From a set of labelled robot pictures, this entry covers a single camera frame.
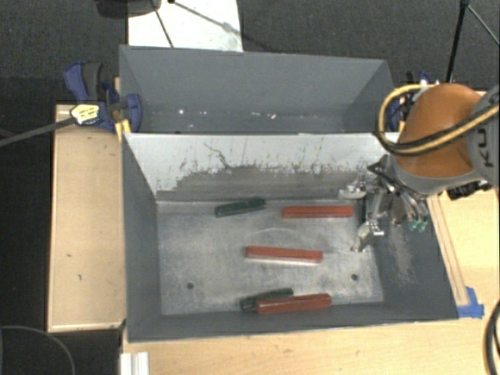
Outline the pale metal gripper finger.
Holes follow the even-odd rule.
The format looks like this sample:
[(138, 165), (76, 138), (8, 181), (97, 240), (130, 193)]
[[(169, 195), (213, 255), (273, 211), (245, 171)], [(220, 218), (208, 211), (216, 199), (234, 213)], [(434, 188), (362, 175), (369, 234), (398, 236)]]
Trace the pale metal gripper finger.
[(357, 178), (341, 187), (337, 193), (337, 197), (344, 200), (358, 200), (373, 194), (376, 188), (376, 176), (359, 175)]
[(367, 220), (359, 226), (351, 250), (353, 252), (363, 252), (372, 243), (373, 238), (380, 238), (385, 235), (379, 220)]

